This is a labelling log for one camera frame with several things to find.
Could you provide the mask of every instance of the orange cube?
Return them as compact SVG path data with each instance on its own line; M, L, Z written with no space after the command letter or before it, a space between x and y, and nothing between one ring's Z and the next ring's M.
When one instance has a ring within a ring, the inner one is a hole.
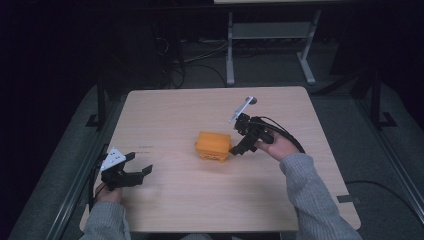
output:
M231 149L231 136L229 134L203 132L197 138L196 151L203 160L214 159L225 162Z

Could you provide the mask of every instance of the wire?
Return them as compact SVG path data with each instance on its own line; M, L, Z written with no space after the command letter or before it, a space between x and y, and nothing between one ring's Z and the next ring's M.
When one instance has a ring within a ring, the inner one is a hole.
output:
M299 150L299 152L301 153L305 153L305 150L303 149L302 145L299 143L299 141L297 141L297 139L295 137L293 137L293 135L291 135L286 129L284 128L278 128L276 126L273 126L269 123L259 123L259 122L251 122L249 121L248 124L254 124L254 125L260 125L260 126L265 126L268 129L274 130L276 132L278 132L279 134L281 134L283 137L285 137L287 140L289 140L291 143L293 143L293 145Z
M391 193L393 196L395 196L397 199L399 199L409 209L409 211L414 215L414 217L418 220L418 222L421 223L421 219L418 216L418 214L415 212L415 210L408 204L408 202L405 199L403 199L403 197L401 197L399 194L395 193L395 191L393 191L392 189L384 186L381 183L373 182L373 181L368 181L368 180L358 180L358 181L348 181L348 182L345 182L346 185L349 185L349 184L358 184L358 183L367 183L367 184L375 185L375 186L378 186L378 187L381 187L381 188L385 189L386 191L388 191L389 193Z

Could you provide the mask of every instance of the gray sleeve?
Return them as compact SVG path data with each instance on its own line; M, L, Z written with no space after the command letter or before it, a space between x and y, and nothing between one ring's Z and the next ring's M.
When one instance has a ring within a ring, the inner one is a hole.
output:
M298 153L280 162L287 194L298 214L298 240L362 239L339 214L310 156Z
M97 202L90 212L81 240L129 240L125 208L113 202Z

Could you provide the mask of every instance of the table top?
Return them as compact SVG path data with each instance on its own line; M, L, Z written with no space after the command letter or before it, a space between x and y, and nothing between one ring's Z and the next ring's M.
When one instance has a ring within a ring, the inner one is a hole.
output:
M360 220L348 195L309 96L302 87L134 91L127 98L110 148L135 152L126 172L153 171L141 186L125 188L123 205L136 232L262 232L297 230L278 162L258 150L230 155L225 163L202 160L195 150L200 131L242 139L228 120L245 98L258 99L244 113L272 118L314 158L341 216Z

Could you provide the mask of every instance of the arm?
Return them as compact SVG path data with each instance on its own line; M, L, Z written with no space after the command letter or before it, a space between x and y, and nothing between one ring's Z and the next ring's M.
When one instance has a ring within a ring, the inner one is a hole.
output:
M313 160L299 153L290 141L275 132L273 144L258 142L256 146L280 162L286 175L287 194L298 213L297 239L361 239L339 214Z
M122 188L109 191L104 183L96 192L96 204L91 210L81 240L130 239L125 208L120 204Z

